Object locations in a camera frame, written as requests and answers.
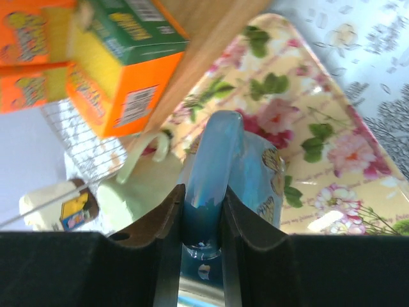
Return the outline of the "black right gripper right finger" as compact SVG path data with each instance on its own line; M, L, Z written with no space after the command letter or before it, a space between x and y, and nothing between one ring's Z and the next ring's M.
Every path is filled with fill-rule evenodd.
M220 224L226 306L407 306L408 238L288 235L232 190Z

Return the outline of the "green ceramic mug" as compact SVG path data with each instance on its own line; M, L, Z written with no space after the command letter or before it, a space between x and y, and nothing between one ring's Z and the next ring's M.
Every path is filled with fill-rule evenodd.
M139 136L117 174L99 184L96 200L114 232L160 205L175 187L182 162L170 144L162 131Z

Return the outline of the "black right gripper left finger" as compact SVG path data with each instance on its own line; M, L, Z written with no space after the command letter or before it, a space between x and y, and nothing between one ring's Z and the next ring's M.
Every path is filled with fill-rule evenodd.
M2 306L176 306L185 186L106 237L3 232Z

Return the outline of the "blue ceramic mug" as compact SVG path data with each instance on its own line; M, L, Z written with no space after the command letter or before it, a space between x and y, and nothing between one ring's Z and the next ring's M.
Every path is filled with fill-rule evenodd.
M267 140L244 129L237 111L217 111L187 154L178 179L185 184L181 222L181 273L221 286L226 306L241 306L233 276L234 254L222 247L222 204L228 191L272 226L281 222L283 191L272 181L285 176L285 163Z

